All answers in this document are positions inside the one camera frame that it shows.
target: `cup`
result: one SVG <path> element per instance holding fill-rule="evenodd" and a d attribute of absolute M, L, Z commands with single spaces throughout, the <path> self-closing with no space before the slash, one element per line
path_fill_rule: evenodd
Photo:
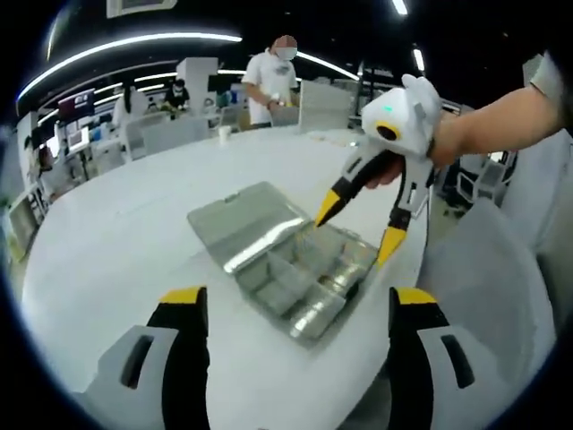
<path fill-rule="evenodd" d="M 218 140 L 221 145 L 226 145 L 231 135 L 231 126 L 230 125 L 221 125 L 218 128 Z"/>

